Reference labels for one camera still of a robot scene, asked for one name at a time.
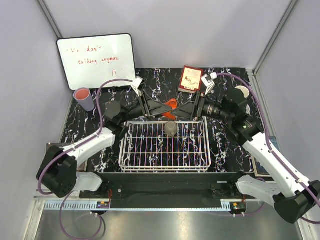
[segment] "pink cup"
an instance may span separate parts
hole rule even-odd
[[[92,99],[88,88],[79,88],[73,93],[73,97],[87,112],[90,112],[95,108],[94,100]]]

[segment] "black base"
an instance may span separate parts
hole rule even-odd
[[[309,183],[309,189],[314,195],[320,198],[320,181],[316,180]],[[285,198],[282,193],[273,196],[275,201],[274,209],[286,222],[294,224],[306,214],[316,203],[307,190],[296,192],[296,196]]]
[[[242,176],[238,173],[100,173],[99,176],[109,181],[112,209],[219,208],[220,199],[243,198],[234,188]],[[225,194],[215,194],[213,188]],[[80,198],[97,198],[97,195],[82,192]]]
[[[39,180],[45,167],[63,151],[58,146],[50,147],[44,156],[42,164],[36,174]],[[68,195],[76,185],[77,180],[77,161],[69,155],[62,156],[44,174],[42,184],[53,192],[58,198]]]

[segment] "black mount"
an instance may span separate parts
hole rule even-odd
[[[108,121],[119,125],[141,116],[146,118],[156,118],[157,116],[170,112],[171,110],[172,108],[170,106],[153,100],[143,90],[138,101],[129,106],[122,106],[117,101],[108,102],[106,104],[104,116]]]
[[[58,146],[51,146],[44,156],[42,164],[36,174],[39,177],[45,167],[63,150]],[[74,157],[64,155],[56,161],[44,174],[42,184],[52,191],[58,198],[63,198],[69,194],[76,185],[77,180],[77,161]]]
[[[197,92],[191,100],[171,113],[191,121],[203,116],[221,120],[226,123],[228,136],[242,146],[245,142],[252,141],[254,135],[263,132],[260,124],[246,114],[247,105],[248,101],[243,92],[233,88],[225,92],[221,103]]]
[[[309,182],[308,188],[318,199],[320,198],[320,181]],[[315,200],[307,190],[296,192],[296,196],[287,198],[280,193],[279,195],[274,195],[273,200],[276,212],[290,224],[297,222],[299,218],[316,205]]]

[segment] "wire basket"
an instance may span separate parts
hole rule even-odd
[[[206,172],[211,165],[207,119],[176,121],[174,137],[164,133],[165,121],[129,121],[121,141],[123,172]]]

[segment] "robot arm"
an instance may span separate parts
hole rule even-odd
[[[228,89],[221,103],[208,99],[206,94],[213,89],[215,78],[217,78],[215,73],[212,73],[211,76],[204,75],[202,81],[210,90],[205,94],[196,93],[189,102],[171,113],[189,120],[197,120],[205,116],[226,123],[227,136],[252,154],[276,182],[276,184],[265,183],[244,175],[236,182],[239,192],[264,201],[273,206],[285,221],[295,223],[316,204],[301,183],[304,183],[319,199],[320,182],[318,180],[310,182],[272,145],[272,151],[299,178],[296,181],[269,150],[262,127],[247,114],[246,97],[248,96],[242,88]]]
[[[128,131],[122,123],[141,116],[155,118],[172,110],[170,106],[154,101],[144,91],[140,91],[138,87],[141,82],[137,78],[131,85],[138,95],[138,101],[127,107],[116,101],[106,105],[101,132],[96,131],[63,149],[50,147],[36,175],[37,180],[57,156],[63,155],[44,173],[41,183],[59,198],[71,191],[96,192],[103,183],[102,179],[93,172],[77,172],[77,167],[94,154],[111,147],[116,140],[121,140]]]

